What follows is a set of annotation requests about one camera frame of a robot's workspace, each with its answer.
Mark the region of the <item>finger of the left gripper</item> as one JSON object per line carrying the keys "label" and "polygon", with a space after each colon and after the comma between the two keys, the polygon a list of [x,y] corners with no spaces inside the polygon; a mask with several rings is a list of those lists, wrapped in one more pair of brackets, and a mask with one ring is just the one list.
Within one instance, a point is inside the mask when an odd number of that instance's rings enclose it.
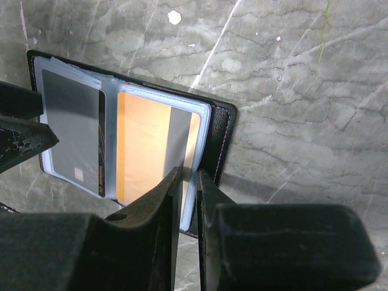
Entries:
{"label": "finger of the left gripper", "polygon": [[52,129],[34,121],[43,114],[40,93],[1,82],[1,173],[59,142]]}

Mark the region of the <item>black leather card holder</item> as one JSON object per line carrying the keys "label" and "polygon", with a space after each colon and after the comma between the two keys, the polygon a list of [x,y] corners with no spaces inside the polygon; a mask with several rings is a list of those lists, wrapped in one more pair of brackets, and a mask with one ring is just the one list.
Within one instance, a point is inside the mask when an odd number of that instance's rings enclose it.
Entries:
{"label": "black leather card holder", "polygon": [[206,138],[204,154],[199,167],[207,171],[216,186],[219,185],[223,167],[227,158],[227,151],[233,136],[233,129],[238,116],[238,109],[234,104],[221,101],[215,95],[199,90],[191,90],[187,86],[167,82],[156,77],[147,77],[135,73],[123,75],[60,56],[54,57],[66,64],[74,65],[75,67],[85,69],[87,71],[110,75],[121,81],[131,82],[150,89],[157,89],[162,92],[169,92],[174,95],[210,104],[212,107],[210,127]]}

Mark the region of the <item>black credit card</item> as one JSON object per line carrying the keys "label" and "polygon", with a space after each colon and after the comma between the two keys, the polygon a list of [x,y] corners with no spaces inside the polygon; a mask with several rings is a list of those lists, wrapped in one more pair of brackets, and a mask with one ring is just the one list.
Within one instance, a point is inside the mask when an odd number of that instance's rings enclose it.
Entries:
{"label": "black credit card", "polygon": [[42,69],[41,94],[59,142],[42,155],[46,173],[105,197],[105,93],[99,81],[58,69]]}

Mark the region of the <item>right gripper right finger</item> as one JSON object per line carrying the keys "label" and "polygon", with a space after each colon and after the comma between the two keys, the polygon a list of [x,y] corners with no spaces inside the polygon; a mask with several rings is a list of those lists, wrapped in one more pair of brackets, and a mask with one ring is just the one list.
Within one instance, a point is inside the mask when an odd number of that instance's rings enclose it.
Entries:
{"label": "right gripper right finger", "polygon": [[238,204],[197,173],[202,290],[358,290],[381,263],[359,216],[339,204]]}

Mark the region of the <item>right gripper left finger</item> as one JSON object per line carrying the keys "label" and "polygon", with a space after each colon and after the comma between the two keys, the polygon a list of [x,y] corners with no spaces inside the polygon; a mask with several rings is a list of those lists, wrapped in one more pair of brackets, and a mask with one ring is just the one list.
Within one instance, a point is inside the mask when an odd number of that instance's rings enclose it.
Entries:
{"label": "right gripper left finger", "polygon": [[100,218],[1,213],[2,290],[173,290],[182,168]]}

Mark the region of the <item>gold credit card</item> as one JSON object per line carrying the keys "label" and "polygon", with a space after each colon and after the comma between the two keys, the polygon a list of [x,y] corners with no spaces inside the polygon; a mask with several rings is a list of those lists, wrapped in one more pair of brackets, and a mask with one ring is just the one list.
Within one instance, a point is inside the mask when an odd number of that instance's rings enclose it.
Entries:
{"label": "gold credit card", "polygon": [[129,93],[118,94],[116,198],[130,204],[174,167],[188,181],[201,117]]}

